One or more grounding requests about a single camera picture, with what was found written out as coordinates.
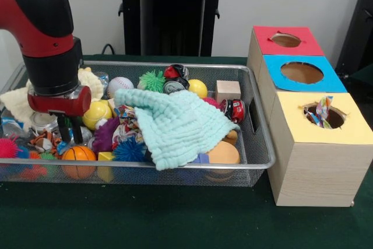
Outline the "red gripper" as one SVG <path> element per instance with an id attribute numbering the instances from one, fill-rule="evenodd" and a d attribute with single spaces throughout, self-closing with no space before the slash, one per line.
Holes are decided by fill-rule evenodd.
<path id="1" fill-rule="evenodd" d="M 27 101 L 34 111 L 59 113 L 57 114 L 59 133 L 66 143 L 71 141 L 69 126 L 70 117 L 72 117 L 72 132 L 76 144 L 83 143 L 80 116 L 83 116 L 90 108 L 91 98 L 92 93 L 88 86 L 78 86 L 73 92 L 60 96 L 36 95 L 33 88 L 27 92 Z"/>

